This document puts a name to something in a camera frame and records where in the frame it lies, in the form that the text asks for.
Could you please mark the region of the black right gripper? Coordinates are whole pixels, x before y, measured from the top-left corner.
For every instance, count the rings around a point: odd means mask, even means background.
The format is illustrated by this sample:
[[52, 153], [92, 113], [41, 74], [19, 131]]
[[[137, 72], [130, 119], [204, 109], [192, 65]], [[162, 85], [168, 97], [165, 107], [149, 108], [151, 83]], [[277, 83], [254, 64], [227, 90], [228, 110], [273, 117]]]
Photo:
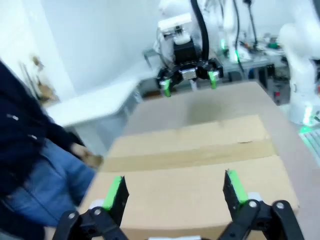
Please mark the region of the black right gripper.
[[217, 82], [224, 76], [223, 66], [217, 58], [208, 60], [208, 44], [198, 51], [193, 40], [184, 44], [173, 44], [174, 67], [172, 70], [161, 68], [156, 77], [156, 84], [165, 97], [171, 97], [171, 91], [182, 80], [208, 80], [215, 89]]

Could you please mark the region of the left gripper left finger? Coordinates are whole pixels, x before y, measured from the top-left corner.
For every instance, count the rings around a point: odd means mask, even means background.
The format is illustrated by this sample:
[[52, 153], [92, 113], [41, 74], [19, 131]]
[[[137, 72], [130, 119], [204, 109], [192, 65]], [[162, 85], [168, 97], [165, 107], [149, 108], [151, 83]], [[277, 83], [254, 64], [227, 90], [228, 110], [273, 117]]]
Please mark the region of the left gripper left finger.
[[124, 176], [116, 176], [107, 192], [102, 206], [88, 209], [85, 213], [66, 211], [61, 216], [53, 240], [126, 240], [121, 230], [123, 214], [129, 192]]

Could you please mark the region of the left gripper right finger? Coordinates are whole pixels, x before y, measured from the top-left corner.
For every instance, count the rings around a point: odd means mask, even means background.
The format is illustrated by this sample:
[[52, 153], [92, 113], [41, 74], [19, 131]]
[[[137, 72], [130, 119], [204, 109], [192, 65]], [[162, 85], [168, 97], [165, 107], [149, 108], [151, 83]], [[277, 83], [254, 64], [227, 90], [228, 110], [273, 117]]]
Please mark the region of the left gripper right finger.
[[249, 198], [235, 170], [225, 171], [223, 194], [232, 221], [220, 240], [245, 240], [251, 231], [262, 232], [267, 240], [304, 239], [290, 203], [277, 200], [268, 205]]

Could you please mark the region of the person's left hand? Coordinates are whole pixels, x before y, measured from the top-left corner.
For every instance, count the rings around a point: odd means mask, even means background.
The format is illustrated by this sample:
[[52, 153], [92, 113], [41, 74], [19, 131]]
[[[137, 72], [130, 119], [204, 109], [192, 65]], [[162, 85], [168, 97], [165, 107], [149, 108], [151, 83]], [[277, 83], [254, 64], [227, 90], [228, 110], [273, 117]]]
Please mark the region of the person's left hand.
[[99, 168], [103, 163], [103, 157], [101, 155], [93, 154], [87, 147], [78, 143], [73, 143], [70, 147], [70, 151], [91, 168]]

